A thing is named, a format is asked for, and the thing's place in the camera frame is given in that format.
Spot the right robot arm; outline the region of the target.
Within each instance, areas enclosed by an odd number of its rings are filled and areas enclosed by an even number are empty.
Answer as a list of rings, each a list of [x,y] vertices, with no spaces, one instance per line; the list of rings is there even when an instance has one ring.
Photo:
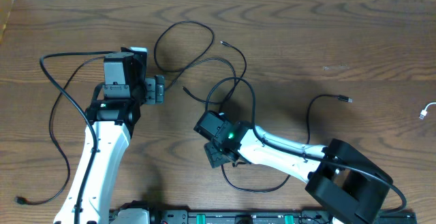
[[[223,114],[203,113],[193,128],[207,139],[213,167],[238,160],[266,165],[306,184],[306,191],[342,223],[374,223],[392,178],[347,142],[329,145],[293,142],[253,126],[232,123]]]

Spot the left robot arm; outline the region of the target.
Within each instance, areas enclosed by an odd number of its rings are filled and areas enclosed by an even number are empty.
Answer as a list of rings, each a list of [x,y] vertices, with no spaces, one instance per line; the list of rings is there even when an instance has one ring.
[[[82,156],[55,223],[108,223],[118,168],[140,107],[164,102],[163,76],[146,76],[148,50],[121,48],[104,56],[104,83],[95,87],[85,117]]]

